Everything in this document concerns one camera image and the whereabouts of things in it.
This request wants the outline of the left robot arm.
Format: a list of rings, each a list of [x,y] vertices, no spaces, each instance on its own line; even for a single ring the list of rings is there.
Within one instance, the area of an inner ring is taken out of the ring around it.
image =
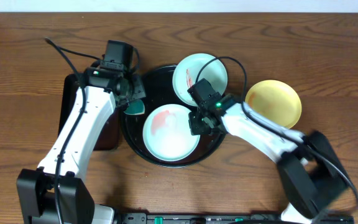
[[[57,140],[35,170],[16,182],[24,223],[113,223],[114,209],[94,202],[85,186],[93,149],[116,110],[145,97],[140,76],[89,67]]]

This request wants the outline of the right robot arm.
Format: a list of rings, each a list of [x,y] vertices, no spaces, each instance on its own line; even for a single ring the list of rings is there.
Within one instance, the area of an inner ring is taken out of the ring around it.
[[[232,95],[193,93],[197,111],[190,115],[193,134],[221,131],[237,136],[265,154],[277,166],[289,201],[281,220],[319,223],[327,207],[347,189],[354,190],[327,137],[287,129],[256,113]]]

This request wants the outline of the light blue plate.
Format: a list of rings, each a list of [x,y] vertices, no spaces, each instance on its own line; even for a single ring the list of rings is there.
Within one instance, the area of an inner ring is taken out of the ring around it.
[[[196,106],[196,103],[188,93],[188,89],[196,83],[196,77],[201,68],[214,58],[215,56],[210,54],[192,54],[184,58],[176,66],[172,84],[175,94],[182,102],[190,106]],[[221,95],[225,92],[227,87],[227,71],[219,60],[211,62],[201,72],[199,80],[203,78],[209,81],[213,89]]]
[[[163,105],[145,120],[142,137],[147,150],[161,161],[174,162],[188,157],[197,147],[201,136],[192,135],[185,106]]]

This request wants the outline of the yellow plate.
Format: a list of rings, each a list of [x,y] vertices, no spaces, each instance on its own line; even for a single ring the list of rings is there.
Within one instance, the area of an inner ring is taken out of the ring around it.
[[[256,83],[247,92],[245,102],[258,114],[288,129],[294,127],[301,117],[298,93],[278,80]]]

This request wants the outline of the green and orange sponge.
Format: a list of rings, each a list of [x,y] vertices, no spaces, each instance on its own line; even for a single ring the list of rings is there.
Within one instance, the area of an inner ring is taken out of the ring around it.
[[[127,115],[142,115],[145,113],[145,105],[141,99],[134,100],[127,104],[127,107],[124,110],[124,113]]]

